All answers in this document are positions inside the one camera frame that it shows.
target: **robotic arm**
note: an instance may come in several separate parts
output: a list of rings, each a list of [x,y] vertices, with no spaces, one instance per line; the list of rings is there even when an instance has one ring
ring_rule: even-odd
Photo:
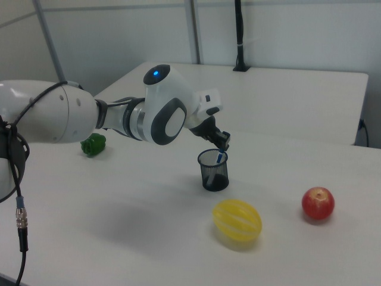
[[[137,140],[166,145],[182,127],[227,150],[230,134],[216,127],[213,116],[222,109],[218,90],[193,91],[171,66],[159,65],[146,73],[145,98],[122,98],[116,102],[96,100],[78,84],[68,82],[46,94],[19,121],[17,128],[28,142],[77,142],[94,129],[113,129]],[[52,83],[32,80],[0,82],[0,115],[13,122],[22,109]],[[14,189],[6,149],[7,138],[0,126],[0,202]],[[19,180],[26,155],[22,144],[13,142]]]

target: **apple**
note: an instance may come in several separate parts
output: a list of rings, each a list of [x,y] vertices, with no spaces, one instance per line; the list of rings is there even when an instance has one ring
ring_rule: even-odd
[[[328,189],[315,186],[304,194],[302,207],[305,214],[312,219],[325,219],[332,213],[335,199]]]

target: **black cable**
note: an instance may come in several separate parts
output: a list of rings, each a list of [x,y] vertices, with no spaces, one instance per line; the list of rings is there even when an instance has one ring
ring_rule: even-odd
[[[369,147],[368,129],[367,129],[367,126],[365,125],[365,122],[363,122],[363,126],[364,126],[364,129],[365,129],[365,135],[367,136],[367,147]]]
[[[17,177],[17,172],[16,172],[16,168],[15,168],[15,164],[13,162],[13,156],[12,156],[12,144],[11,144],[12,137],[17,137],[17,128],[15,124],[11,124],[10,131],[8,133],[7,150],[8,150],[8,160],[10,162],[13,181],[17,191],[17,196],[21,197],[20,181],[18,180],[18,177]]]
[[[128,102],[118,102],[118,103],[115,103],[115,104],[107,104],[107,107],[114,107],[114,106],[121,106],[121,105],[127,105],[129,104],[130,101]]]
[[[41,92],[30,104],[28,104],[24,110],[17,116],[17,118],[15,119],[15,121],[13,122],[13,124],[17,124],[21,118],[23,118],[23,116],[27,113],[27,111],[34,106],[34,104],[39,101],[42,97],[44,97],[46,94],[48,94],[49,92],[51,92],[52,90],[56,89],[57,87],[61,86],[61,85],[66,85],[67,82],[58,82],[54,85],[52,85],[50,88],[47,88],[46,90],[44,90],[43,92]]]
[[[23,252],[23,258],[21,260],[20,272],[18,273],[18,278],[17,278],[16,284],[15,284],[16,286],[20,285],[21,278],[23,277],[23,274],[24,274],[25,263],[26,263],[26,251]]]

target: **pen holder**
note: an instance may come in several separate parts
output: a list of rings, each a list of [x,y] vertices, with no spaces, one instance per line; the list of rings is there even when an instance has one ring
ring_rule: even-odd
[[[197,160],[201,166],[202,186],[208,191],[217,192],[225,189],[229,184],[227,176],[227,154],[222,153],[218,163],[220,150],[209,149],[202,152]]]

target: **white table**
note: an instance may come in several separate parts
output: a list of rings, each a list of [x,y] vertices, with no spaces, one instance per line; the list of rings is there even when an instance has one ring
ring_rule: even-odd
[[[98,98],[144,97],[143,63]],[[171,64],[196,91],[218,88],[224,128],[351,145],[355,142],[368,76],[333,71],[253,69]]]
[[[170,145],[113,132],[103,153],[79,143],[31,144],[22,182],[29,215],[27,285],[377,285],[381,280],[381,152],[342,144],[231,132],[230,185],[203,189],[197,155],[211,144],[183,130]],[[335,196],[333,216],[311,224],[301,198]],[[252,204],[254,245],[213,226],[221,200]],[[21,262],[14,198],[0,205],[0,273]]]

